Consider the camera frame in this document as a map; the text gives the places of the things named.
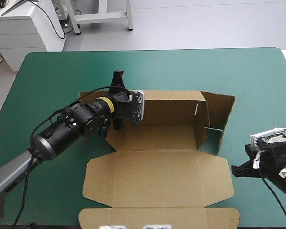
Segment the green tabletop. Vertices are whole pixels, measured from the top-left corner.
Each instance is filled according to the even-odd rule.
[[[286,127],[286,61],[276,48],[37,52],[29,54],[0,112],[0,165],[29,146],[32,129],[80,91],[109,85],[114,70],[124,70],[129,89],[203,90],[236,97],[219,156],[229,164],[248,160],[244,145],[250,134]],[[202,150],[217,153],[216,133]],[[78,140],[54,161],[31,174],[26,207],[19,223],[78,225],[83,208],[105,207],[82,196],[87,162],[113,149],[97,133]],[[235,207],[240,226],[286,226],[276,200],[257,178],[234,178],[234,197],[215,207]],[[20,207],[20,185],[6,198],[10,224]],[[276,187],[286,207],[286,196]]]

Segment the cardboard box lid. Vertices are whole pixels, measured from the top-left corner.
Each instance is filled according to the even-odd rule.
[[[102,208],[84,209],[79,214],[83,229],[102,225],[127,225],[142,229],[146,224],[170,224],[173,229],[235,229],[235,208]]]
[[[234,195],[227,161],[197,150],[119,150],[89,161],[83,196],[111,207],[206,207]]]

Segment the white cabinet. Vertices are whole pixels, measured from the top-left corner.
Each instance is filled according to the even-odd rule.
[[[56,35],[47,16],[30,2],[1,17],[15,2],[10,0],[0,10],[0,53],[11,69],[18,71],[28,53],[62,51],[65,39]],[[47,12],[57,33],[63,37],[51,0],[41,0],[37,4]]]

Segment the open cardboard box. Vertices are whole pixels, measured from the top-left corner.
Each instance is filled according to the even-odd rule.
[[[234,100],[200,91],[145,91],[141,124],[125,122],[122,131],[110,127],[106,140],[117,151],[87,165],[84,197],[112,208],[83,209],[81,227],[237,228],[236,209],[205,208],[234,195],[228,162],[197,150],[205,126],[224,130]]]

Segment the yellow band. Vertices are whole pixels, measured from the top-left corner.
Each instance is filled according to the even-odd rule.
[[[110,99],[108,99],[107,97],[100,97],[99,99],[104,100],[108,104],[110,108],[110,113],[114,112],[114,106]]]

